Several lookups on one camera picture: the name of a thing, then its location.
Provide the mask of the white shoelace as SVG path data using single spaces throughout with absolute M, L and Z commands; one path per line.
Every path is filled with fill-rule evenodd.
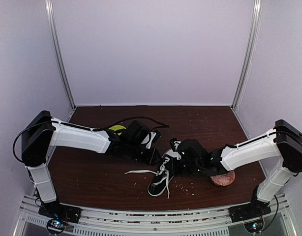
M 176 163 L 177 158 L 170 155 L 165 155 L 162 163 L 156 171 L 152 170 L 131 170 L 127 174 L 153 174 L 154 177 L 148 185 L 148 194 L 152 197 L 158 197 L 162 195 L 165 191 L 167 192 L 167 199 L 170 198 L 170 189 L 169 184 L 174 178 L 174 164 Z

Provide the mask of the black white canvas sneaker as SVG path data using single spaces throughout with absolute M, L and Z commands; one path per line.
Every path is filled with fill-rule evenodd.
M 167 192 L 167 199 L 170 198 L 169 184 L 178 172 L 178 162 L 181 156 L 172 149 L 164 153 L 158 170 L 154 173 L 154 178 L 148 185 L 148 193 L 152 197 L 158 197 Z

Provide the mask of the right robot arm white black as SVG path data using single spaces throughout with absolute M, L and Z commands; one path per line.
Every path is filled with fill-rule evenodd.
M 216 177 L 259 160 L 278 157 L 275 168 L 255 188 L 256 196 L 246 205 L 246 213 L 256 217 L 265 203 L 291 179 L 302 172 L 302 132 L 283 119 L 266 133 L 236 145 L 225 145 L 208 152 L 196 139 L 171 140 L 171 147 L 196 170 Z

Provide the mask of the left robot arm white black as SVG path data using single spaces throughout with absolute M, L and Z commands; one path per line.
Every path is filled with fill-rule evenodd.
M 46 155 L 49 147 L 69 147 L 94 151 L 99 154 L 155 165 L 160 161 L 158 149 L 152 145 L 160 132 L 140 122 L 140 117 L 129 118 L 131 124 L 116 122 L 104 128 L 90 128 L 64 122 L 41 111 L 20 133 L 21 161 L 28 169 L 45 210 L 60 218 L 64 207 L 60 204 L 48 170 Z

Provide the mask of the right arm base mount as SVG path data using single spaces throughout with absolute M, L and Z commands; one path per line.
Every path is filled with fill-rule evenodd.
M 265 228 L 263 217 L 271 213 L 269 206 L 252 207 L 251 204 L 233 206 L 228 210 L 232 222 L 243 222 L 245 230 L 251 234 L 260 233 Z

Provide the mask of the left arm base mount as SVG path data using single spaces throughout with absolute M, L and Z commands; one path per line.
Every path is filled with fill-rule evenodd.
M 61 205 L 59 213 L 50 214 L 44 207 L 40 207 L 38 213 L 50 219 L 46 223 L 46 229 L 53 235 L 64 232 L 68 223 L 78 223 L 81 216 L 81 209 L 74 206 Z

